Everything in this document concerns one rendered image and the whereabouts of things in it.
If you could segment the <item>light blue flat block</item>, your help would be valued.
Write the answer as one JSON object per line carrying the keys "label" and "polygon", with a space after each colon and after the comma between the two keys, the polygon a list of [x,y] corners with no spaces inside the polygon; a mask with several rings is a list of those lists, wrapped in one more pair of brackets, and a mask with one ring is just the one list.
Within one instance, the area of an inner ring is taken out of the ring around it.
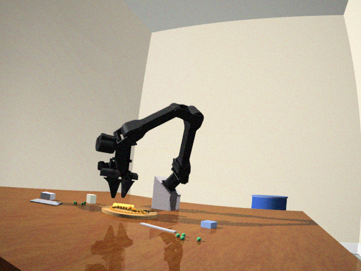
{"label": "light blue flat block", "polygon": [[201,222],[201,227],[204,227],[204,228],[217,228],[217,222],[215,221],[202,221]]}

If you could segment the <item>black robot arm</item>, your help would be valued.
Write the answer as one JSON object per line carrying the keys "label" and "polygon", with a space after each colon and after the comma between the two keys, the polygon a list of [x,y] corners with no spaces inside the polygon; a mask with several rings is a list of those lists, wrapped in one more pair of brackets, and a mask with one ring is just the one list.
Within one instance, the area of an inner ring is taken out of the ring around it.
{"label": "black robot arm", "polygon": [[[171,103],[169,106],[140,120],[131,120],[122,127],[115,130],[113,135],[101,133],[96,139],[96,151],[115,155],[130,156],[131,146],[136,146],[137,141],[151,129],[178,117],[183,119],[184,132],[180,146],[179,156],[173,159],[173,173],[162,180],[169,191],[176,191],[176,187],[181,184],[187,184],[189,174],[191,173],[190,156],[196,131],[201,127],[204,121],[204,115],[195,107],[185,104]],[[121,134],[123,139],[121,139]]]}

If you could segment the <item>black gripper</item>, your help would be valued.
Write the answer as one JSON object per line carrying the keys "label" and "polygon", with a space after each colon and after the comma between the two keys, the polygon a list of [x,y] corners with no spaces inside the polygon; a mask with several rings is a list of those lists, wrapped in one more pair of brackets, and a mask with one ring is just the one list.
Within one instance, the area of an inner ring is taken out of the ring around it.
{"label": "black gripper", "polygon": [[[100,176],[107,176],[104,179],[109,183],[111,192],[111,198],[115,198],[117,190],[121,183],[121,198],[125,198],[125,195],[131,188],[132,184],[138,180],[138,174],[129,171],[129,163],[132,163],[130,156],[115,155],[113,169],[102,168],[100,170]],[[121,179],[118,179],[121,177]]]}

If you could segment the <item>white rectangular sheet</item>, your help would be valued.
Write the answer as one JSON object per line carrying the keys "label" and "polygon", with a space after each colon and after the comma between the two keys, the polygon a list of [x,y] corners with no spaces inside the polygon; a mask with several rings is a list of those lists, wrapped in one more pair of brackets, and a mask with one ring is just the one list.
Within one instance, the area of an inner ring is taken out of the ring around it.
{"label": "white rectangular sheet", "polygon": [[61,202],[54,202],[54,201],[51,201],[51,200],[44,200],[44,199],[38,199],[38,198],[30,200],[30,202],[48,204],[48,205],[52,205],[52,206],[58,206],[58,205],[62,204]]}

